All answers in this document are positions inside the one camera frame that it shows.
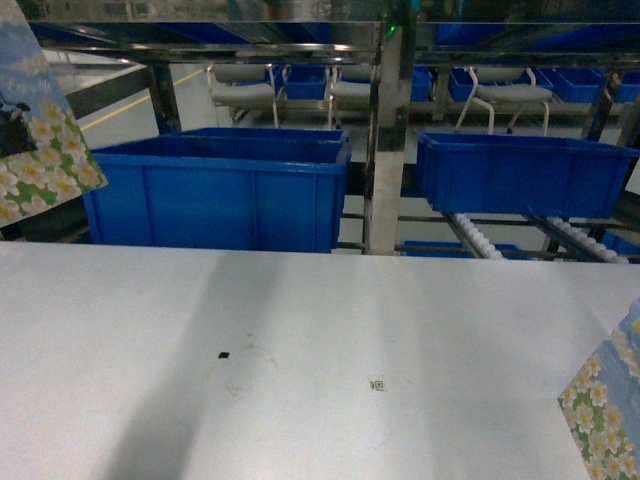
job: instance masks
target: chair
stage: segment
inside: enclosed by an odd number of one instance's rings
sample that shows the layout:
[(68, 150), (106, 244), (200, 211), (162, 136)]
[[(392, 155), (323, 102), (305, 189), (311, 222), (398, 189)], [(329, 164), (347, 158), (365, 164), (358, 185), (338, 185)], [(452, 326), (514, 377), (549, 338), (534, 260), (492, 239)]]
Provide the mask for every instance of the chair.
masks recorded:
[[(489, 110), (489, 135), (493, 134), (495, 121), (495, 110), (493, 104), (511, 103), (520, 104), (518, 111), (511, 117), (507, 133), (513, 133), (513, 126), (522, 113), (522, 109), (528, 103), (541, 103), (544, 106), (544, 121), (542, 123), (543, 135), (547, 136), (549, 127), (549, 104), (553, 93), (542, 87), (536, 86), (536, 76), (530, 68), (500, 68), (500, 67), (465, 67), (469, 72), (473, 87), (471, 94), (464, 104), (460, 118), (455, 127), (455, 132), (460, 131), (462, 121), (469, 110), (471, 102), (477, 103)], [(509, 84), (509, 85), (483, 85), (483, 83), (512, 82), (518, 80), (522, 72), (526, 71), (530, 79), (530, 84)]]
[(327, 128), (333, 123), (336, 111), (336, 126), (341, 124), (340, 110), (366, 110), (371, 94), (371, 67), (369, 65), (345, 65), (334, 68), (329, 90), (329, 114)]
[[(269, 72), (270, 84), (263, 82), (265, 69)], [(229, 114), (234, 124), (241, 118), (236, 118), (235, 109), (246, 112), (271, 107), (273, 124), (279, 128), (277, 92), (271, 65), (210, 65), (207, 81), (214, 107), (230, 107)], [(218, 110), (214, 109), (219, 127)]]

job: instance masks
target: white tabletop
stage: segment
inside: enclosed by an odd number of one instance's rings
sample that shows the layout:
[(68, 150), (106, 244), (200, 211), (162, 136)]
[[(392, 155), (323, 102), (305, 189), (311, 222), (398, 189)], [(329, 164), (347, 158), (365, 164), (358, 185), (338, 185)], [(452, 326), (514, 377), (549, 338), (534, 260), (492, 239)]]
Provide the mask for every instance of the white tabletop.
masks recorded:
[(638, 296), (624, 265), (0, 243), (0, 478), (587, 479), (555, 399)]

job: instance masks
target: blue storage bin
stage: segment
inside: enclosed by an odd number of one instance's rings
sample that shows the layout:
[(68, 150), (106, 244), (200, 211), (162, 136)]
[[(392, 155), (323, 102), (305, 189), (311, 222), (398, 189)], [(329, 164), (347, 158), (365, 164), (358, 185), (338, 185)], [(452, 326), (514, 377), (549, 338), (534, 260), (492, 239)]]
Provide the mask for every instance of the blue storage bin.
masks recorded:
[(411, 84), (411, 101), (426, 102), (429, 100), (433, 77), (426, 67), (416, 67), (413, 71), (413, 82)]
[[(435, 247), (435, 248), (463, 248), (462, 244), (459, 242), (425, 242), (422, 240), (405, 240), (402, 242), (403, 245), (414, 246), (414, 247)], [(513, 251), (520, 250), (517, 245), (512, 245), (510, 243), (496, 243), (494, 245), (496, 250), (500, 252), (504, 251)], [(402, 252), (402, 255), (407, 257), (430, 257), (430, 258), (473, 258), (473, 256), (469, 253), (456, 253), (456, 252), (416, 252), (416, 251), (408, 251)]]
[(640, 72), (627, 72), (616, 95), (616, 102), (634, 102), (640, 94)]
[(285, 81), (290, 100), (322, 100), (327, 77), (322, 65), (294, 65)]
[(640, 255), (640, 245), (628, 242), (615, 233), (606, 232), (604, 237), (602, 237), (601, 243), (604, 243), (607, 248), (615, 250), (621, 255)]
[(609, 218), (640, 151), (514, 135), (418, 136), (418, 185), (433, 209)]
[[(536, 86), (546, 88), (547, 90), (553, 90), (553, 83), (539, 68), (532, 68), (533, 75), (536, 77)], [(522, 76), (513, 83), (531, 84), (531, 79), (527, 72), (523, 72)]]
[(600, 88), (602, 76), (589, 69), (545, 70), (551, 78), (555, 94), (569, 103), (591, 103)]
[(349, 141), (349, 133), (345, 130), (302, 130), (295, 128), (205, 127), (172, 133), (171, 135), (178, 137), (266, 138), (270, 140), (310, 140), (322, 142)]
[(94, 243), (329, 253), (348, 142), (171, 136), (94, 151), (109, 185), (84, 196)]

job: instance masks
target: blue bin rim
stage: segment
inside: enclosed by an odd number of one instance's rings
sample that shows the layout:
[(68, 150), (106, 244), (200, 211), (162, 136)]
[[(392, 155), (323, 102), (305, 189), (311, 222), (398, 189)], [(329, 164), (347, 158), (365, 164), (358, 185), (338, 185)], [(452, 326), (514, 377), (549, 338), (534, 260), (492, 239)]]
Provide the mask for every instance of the blue bin rim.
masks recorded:
[(308, 163), (299, 160), (256, 160), (251, 158), (226, 158), (226, 157), (189, 157), (189, 156), (157, 156), (139, 155), (126, 152), (101, 152), (101, 149), (93, 151), (94, 158), (99, 165), (118, 166), (157, 166), (175, 168), (204, 168), (204, 169), (229, 169), (229, 170), (256, 170), (271, 172), (298, 172), (298, 173), (325, 173), (344, 174), (347, 164), (351, 161), (351, 145), (345, 142), (325, 142), (340, 145), (333, 163)]
[[(221, 133), (225, 133), (225, 132), (235, 132), (238, 130), (242, 130), (243, 132), (255, 132), (255, 131), (260, 131), (261, 133), (266, 133), (266, 132), (270, 132), (270, 131), (274, 131), (274, 132), (278, 132), (279, 137), (277, 138), (278, 140), (299, 140), (297, 138), (281, 138), (280, 135), (282, 135), (283, 137), (289, 133), (289, 132), (296, 132), (299, 133), (301, 131), (307, 133), (313, 133), (313, 134), (318, 134), (320, 136), (331, 136), (331, 135), (335, 135), (338, 136), (338, 134), (336, 132), (340, 132), (340, 139), (339, 141), (343, 141), (343, 142), (348, 142), (349, 141), (349, 132), (346, 130), (327, 130), (324, 128), (305, 128), (303, 130), (298, 129), (298, 128), (259, 128), (259, 127), (200, 127), (200, 128), (193, 128), (191, 130), (184, 130), (182, 132), (175, 132), (175, 133), (167, 133), (164, 135), (158, 135), (157, 137), (151, 137), (151, 138), (160, 138), (160, 137), (188, 137), (188, 136), (211, 136), (211, 137), (215, 137), (216, 135), (205, 135), (206, 132), (211, 132), (211, 131), (216, 131), (216, 132), (221, 132)], [(251, 135), (247, 135), (243, 138), (252, 138)], [(327, 141), (326, 139), (323, 138), (318, 138), (319, 141)]]
[[(465, 151), (465, 152), (478, 152), (478, 151), (501, 151), (505, 149), (517, 148), (518, 145), (514, 142), (514, 139), (526, 139), (528, 151), (540, 151), (549, 152), (549, 140), (557, 141), (561, 140), (565, 142), (563, 151), (569, 151), (574, 153), (592, 153), (594, 150), (598, 152), (607, 152), (608, 156), (614, 157), (640, 157), (640, 150), (618, 147), (616, 145), (609, 145), (606, 143), (592, 142), (589, 140), (581, 140), (578, 138), (566, 138), (566, 137), (537, 137), (537, 136), (518, 136), (518, 135), (483, 135), (476, 133), (428, 133), (416, 131), (418, 142), (426, 143), (430, 148), (434, 150), (443, 151)], [(510, 139), (507, 143), (501, 143), (502, 139)]]

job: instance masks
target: metal pole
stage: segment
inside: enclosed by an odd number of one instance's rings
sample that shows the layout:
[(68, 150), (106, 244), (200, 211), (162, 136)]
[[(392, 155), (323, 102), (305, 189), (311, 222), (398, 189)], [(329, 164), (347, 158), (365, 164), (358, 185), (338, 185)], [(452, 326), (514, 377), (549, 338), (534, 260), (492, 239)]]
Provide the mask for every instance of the metal pole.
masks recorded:
[[(367, 253), (394, 255), (404, 149), (411, 99), (417, 14), (410, 2), (396, 0), (385, 12), (382, 27), (380, 84), (377, 95), (378, 135), (369, 139), (368, 163), (375, 164), (372, 198), (365, 201), (369, 220)], [(375, 101), (375, 85), (372, 100)]]
[(148, 68), (149, 94), (158, 124), (158, 132), (162, 135), (182, 131), (169, 65), (150, 65)]
[(607, 124), (611, 107), (613, 107), (618, 94), (622, 75), (622, 73), (619, 74), (615, 70), (609, 70), (602, 78), (600, 90), (593, 99), (589, 115), (582, 130), (582, 138), (584, 140), (592, 140), (594, 142), (600, 140), (602, 131)]

